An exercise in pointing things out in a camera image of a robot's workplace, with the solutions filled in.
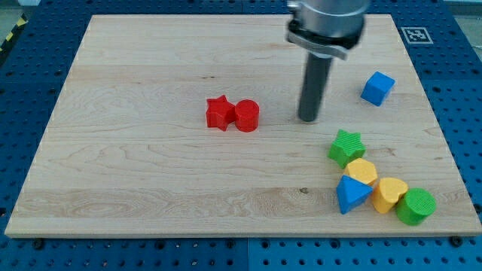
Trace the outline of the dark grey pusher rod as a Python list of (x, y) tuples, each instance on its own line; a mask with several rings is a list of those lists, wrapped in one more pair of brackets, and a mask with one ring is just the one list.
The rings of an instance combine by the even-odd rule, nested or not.
[(304, 80), (297, 115), (304, 122), (313, 122), (319, 115), (322, 99), (331, 68), (332, 58), (307, 54)]

